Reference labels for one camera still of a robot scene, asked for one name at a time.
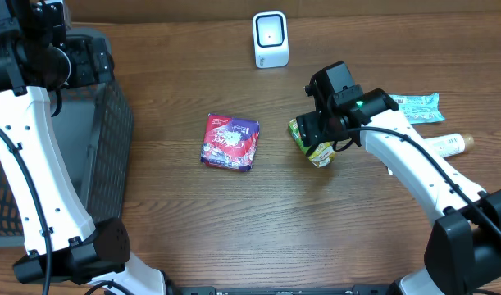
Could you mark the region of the green tea drink carton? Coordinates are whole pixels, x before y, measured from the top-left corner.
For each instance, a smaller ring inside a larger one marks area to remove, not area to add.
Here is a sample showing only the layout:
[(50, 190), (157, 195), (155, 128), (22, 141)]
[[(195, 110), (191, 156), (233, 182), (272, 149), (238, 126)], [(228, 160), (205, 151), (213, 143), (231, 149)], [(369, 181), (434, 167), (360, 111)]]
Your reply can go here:
[(320, 143), (317, 147), (304, 147), (295, 119), (289, 122), (289, 132), (299, 149), (316, 168), (328, 166), (335, 159), (337, 152), (332, 148), (331, 143)]

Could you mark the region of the red purple snack bag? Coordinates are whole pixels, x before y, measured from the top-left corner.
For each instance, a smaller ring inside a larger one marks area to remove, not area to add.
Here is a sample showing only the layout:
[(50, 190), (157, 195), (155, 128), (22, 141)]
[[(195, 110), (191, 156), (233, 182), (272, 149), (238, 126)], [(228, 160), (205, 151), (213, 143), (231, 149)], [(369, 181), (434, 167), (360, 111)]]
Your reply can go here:
[(259, 132), (258, 121), (210, 113), (201, 149), (201, 162), (228, 170), (251, 170)]

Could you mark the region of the teal snack packet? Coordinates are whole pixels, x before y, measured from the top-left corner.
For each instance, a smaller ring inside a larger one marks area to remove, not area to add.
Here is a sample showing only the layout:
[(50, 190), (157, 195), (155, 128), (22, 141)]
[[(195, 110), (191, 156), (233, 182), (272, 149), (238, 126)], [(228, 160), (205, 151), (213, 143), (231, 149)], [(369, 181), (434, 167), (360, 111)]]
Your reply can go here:
[(405, 115), (411, 125), (431, 124), (444, 121), (440, 113), (440, 95), (409, 96), (390, 94), (399, 105), (399, 110)]

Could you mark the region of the white conditioner tube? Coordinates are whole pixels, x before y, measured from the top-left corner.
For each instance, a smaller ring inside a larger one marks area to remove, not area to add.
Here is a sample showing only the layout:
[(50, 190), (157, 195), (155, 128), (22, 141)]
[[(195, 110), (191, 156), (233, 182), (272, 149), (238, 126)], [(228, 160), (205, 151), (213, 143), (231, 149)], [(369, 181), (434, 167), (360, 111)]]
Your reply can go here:
[(443, 158), (468, 152), (475, 147), (475, 140), (471, 134), (447, 134), (426, 138), (425, 142)]

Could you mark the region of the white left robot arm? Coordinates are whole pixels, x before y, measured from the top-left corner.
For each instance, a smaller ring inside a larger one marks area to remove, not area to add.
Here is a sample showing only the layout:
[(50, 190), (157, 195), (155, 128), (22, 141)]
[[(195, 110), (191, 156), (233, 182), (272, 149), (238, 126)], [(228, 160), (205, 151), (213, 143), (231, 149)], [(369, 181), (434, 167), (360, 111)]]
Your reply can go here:
[(104, 39), (69, 35), (61, 1), (0, 1), (0, 162), (20, 213), (23, 284), (85, 284), (90, 292), (166, 294), (165, 275), (130, 249), (123, 222), (94, 222), (54, 134), (50, 93), (114, 80)]

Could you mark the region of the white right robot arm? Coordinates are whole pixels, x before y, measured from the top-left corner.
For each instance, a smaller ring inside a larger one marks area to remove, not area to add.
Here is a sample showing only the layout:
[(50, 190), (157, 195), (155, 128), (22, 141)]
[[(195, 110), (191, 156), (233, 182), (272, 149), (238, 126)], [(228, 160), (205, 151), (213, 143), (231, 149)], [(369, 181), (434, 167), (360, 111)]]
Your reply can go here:
[(501, 277), (501, 190), (487, 193), (428, 147), (381, 89), (324, 94), (304, 88), (315, 111), (298, 116), (303, 144), (346, 141), (377, 157), (414, 196), (432, 224), (421, 270), (389, 294), (472, 294)]

